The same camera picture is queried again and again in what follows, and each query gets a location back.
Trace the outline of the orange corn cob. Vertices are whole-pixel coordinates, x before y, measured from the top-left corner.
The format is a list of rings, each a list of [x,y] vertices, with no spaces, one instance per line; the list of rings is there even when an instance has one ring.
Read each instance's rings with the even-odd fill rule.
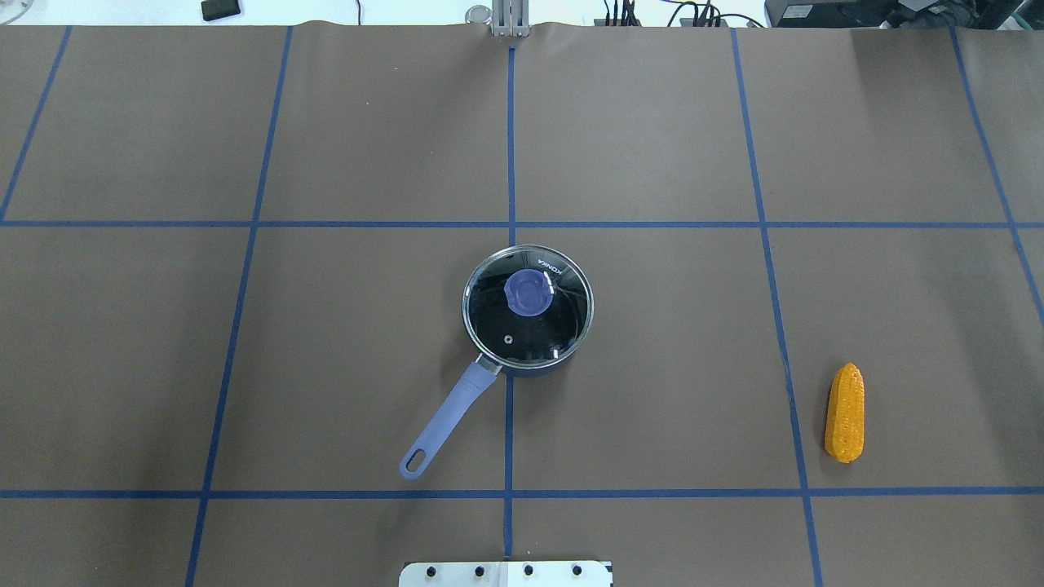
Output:
[[[838,463],[850,464],[865,449],[865,382],[856,363],[836,372],[825,410],[824,449]]]

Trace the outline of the small black device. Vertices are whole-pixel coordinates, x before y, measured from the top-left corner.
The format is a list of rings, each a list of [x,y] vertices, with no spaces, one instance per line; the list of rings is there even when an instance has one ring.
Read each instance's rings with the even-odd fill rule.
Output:
[[[205,22],[219,21],[241,14],[239,0],[205,0],[199,3]]]

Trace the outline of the glass lid blue knob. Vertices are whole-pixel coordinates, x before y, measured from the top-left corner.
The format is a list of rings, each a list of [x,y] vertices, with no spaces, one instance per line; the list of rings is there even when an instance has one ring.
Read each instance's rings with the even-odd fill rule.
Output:
[[[544,245],[492,253],[467,279],[462,323],[480,353],[512,372],[567,363],[591,330],[595,297],[570,257]]]

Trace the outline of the black monitor base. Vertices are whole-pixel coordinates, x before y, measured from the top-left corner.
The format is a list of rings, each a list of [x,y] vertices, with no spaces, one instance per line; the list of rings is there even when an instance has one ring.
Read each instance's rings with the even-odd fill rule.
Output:
[[[877,27],[897,1],[764,1],[773,29]]]

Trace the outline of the aluminium frame post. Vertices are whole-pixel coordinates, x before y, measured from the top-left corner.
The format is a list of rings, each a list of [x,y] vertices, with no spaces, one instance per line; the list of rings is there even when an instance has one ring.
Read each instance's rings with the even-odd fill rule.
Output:
[[[525,38],[530,34],[529,0],[491,1],[491,34],[494,38]]]

